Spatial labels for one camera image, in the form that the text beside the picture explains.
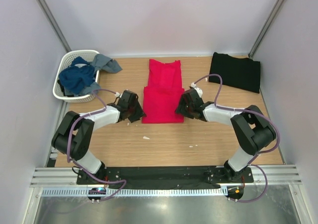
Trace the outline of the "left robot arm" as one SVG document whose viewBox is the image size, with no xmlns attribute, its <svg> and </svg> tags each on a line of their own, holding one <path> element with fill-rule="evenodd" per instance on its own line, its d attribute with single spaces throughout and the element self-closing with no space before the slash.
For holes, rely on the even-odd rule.
<svg viewBox="0 0 318 224">
<path fill-rule="evenodd" d="M 95 111 L 67 112 L 51 141 L 51 146 L 65 154 L 68 162 L 73 162 L 88 174 L 94 184 L 104 181 L 106 169 L 105 164 L 89 150 L 93 132 L 126 119 L 133 123 L 146 115 L 136 93 L 125 90 L 116 92 L 115 97 L 114 102 L 103 103 L 103 107 Z"/>
</svg>

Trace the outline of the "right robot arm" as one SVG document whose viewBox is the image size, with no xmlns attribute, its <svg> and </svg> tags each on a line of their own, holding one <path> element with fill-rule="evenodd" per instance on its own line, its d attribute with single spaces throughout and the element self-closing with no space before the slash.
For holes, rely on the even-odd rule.
<svg viewBox="0 0 318 224">
<path fill-rule="evenodd" d="M 190 119 L 217 122 L 233 128 L 239 148 L 224 163 L 224 176 L 229 182 L 240 179 L 247 166 L 263 153 L 263 148 L 276 140 L 275 147 L 266 151 L 271 152 L 280 142 L 277 127 L 257 106 L 232 108 L 219 106 L 216 101 L 205 103 L 202 99 L 202 90 L 199 88 L 185 91 L 175 112 Z"/>
</svg>

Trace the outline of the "red t shirt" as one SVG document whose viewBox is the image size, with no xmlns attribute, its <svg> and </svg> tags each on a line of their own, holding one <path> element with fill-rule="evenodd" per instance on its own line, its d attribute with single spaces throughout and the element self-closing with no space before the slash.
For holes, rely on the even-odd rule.
<svg viewBox="0 0 318 224">
<path fill-rule="evenodd" d="M 143 124 L 183 123 L 184 117 L 175 111 L 182 87 L 181 61 L 162 63 L 149 60 L 148 84 L 143 91 Z"/>
</svg>

